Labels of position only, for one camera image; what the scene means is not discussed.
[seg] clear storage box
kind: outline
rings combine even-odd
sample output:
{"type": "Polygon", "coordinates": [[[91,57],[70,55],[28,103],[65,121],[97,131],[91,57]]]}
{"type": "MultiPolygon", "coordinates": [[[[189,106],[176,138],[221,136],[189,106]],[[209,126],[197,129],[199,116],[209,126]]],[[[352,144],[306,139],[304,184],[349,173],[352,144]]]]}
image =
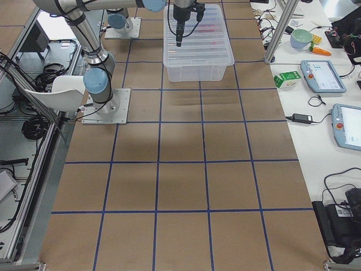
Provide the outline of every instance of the clear storage box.
{"type": "MultiPolygon", "coordinates": [[[[173,5],[170,7],[169,22],[173,32],[177,21],[173,19],[173,5]]],[[[167,9],[164,9],[163,63],[171,82],[219,81],[226,67],[235,60],[219,5],[205,5],[204,17],[196,30],[177,47],[175,35],[168,28],[167,9]]],[[[186,22],[184,35],[196,25],[196,13],[186,22]]]]}

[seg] orange carrot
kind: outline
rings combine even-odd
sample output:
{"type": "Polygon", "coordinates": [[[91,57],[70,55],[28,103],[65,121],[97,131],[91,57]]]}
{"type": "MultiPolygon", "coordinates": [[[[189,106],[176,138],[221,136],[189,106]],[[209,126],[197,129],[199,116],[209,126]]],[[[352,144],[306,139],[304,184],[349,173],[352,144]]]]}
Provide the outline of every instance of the orange carrot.
{"type": "Polygon", "coordinates": [[[326,51],[324,49],[321,49],[319,47],[310,47],[310,51],[314,54],[318,54],[318,55],[326,55],[326,56],[330,56],[332,55],[329,51],[326,51]]]}

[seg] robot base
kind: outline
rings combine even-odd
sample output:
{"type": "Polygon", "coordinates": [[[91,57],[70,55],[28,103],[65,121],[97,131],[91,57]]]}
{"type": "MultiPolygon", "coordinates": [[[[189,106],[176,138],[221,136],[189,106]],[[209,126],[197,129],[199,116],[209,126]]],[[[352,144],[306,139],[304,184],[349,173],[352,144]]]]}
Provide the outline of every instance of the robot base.
{"type": "Polygon", "coordinates": [[[142,22],[141,18],[130,18],[133,23],[133,29],[127,33],[118,33],[115,32],[113,28],[107,29],[105,33],[105,38],[107,40],[116,40],[116,39],[123,39],[129,40],[132,38],[139,38],[140,32],[140,24],[142,22]]]}
{"type": "MultiPolygon", "coordinates": [[[[126,124],[128,109],[129,109],[129,101],[130,101],[130,89],[113,89],[114,95],[118,96],[120,101],[119,109],[113,115],[110,115],[108,119],[104,116],[100,116],[97,113],[94,113],[90,116],[84,117],[82,119],[83,124],[126,124]]],[[[93,99],[89,95],[87,103],[92,103],[93,99]]],[[[91,114],[95,111],[94,107],[86,107],[84,111],[84,115],[91,114]]]]}

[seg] white chair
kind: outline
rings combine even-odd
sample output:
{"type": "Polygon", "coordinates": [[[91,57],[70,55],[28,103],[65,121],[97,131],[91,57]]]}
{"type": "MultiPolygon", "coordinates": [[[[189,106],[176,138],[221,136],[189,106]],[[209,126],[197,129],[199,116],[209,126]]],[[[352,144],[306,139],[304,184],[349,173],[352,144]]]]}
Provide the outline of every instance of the white chair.
{"type": "Polygon", "coordinates": [[[82,76],[62,75],[52,83],[51,92],[25,90],[45,106],[64,112],[76,112],[85,92],[82,76]]]}

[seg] power adapter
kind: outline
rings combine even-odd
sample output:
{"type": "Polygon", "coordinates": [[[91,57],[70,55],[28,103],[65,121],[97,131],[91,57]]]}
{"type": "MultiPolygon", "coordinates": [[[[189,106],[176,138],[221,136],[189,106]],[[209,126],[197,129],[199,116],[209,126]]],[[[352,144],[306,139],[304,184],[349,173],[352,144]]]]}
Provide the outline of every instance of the power adapter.
{"type": "Polygon", "coordinates": [[[294,113],[290,117],[286,117],[286,119],[294,122],[294,123],[304,123],[304,124],[311,124],[313,123],[312,116],[310,115],[303,115],[303,114],[296,114],[294,113]]]}
{"type": "Polygon", "coordinates": [[[294,29],[292,27],[286,27],[286,29],[285,29],[285,32],[290,35],[292,34],[293,31],[294,31],[294,29]]]}
{"type": "Polygon", "coordinates": [[[23,102],[26,100],[26,97],[23,96],[17,89],[14,90],[11,97],[14,102],[23,102]]]}

